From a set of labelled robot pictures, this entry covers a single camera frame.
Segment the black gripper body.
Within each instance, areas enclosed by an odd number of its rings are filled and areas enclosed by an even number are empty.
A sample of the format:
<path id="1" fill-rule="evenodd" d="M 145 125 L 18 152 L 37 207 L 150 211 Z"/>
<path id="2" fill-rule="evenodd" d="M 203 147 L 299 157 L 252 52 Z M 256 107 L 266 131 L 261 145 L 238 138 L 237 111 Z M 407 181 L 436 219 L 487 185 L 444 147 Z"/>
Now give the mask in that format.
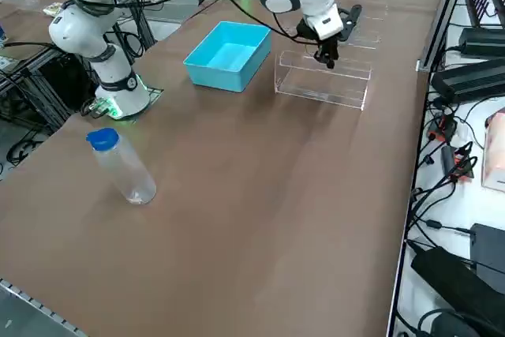
<path id="1" fill-rule="evenodd" d="M 327 48 L 328 50 L 338 50 L 339 38 L 341 37 L 341 32 L 337 32 L 333 36 L 327 38 L 320 38 L 316 31 L 309 27 L 305 19 L 301 19 L 296 27 L 297 37 L 308 40 L 314 43 L 318 48 Z"/>

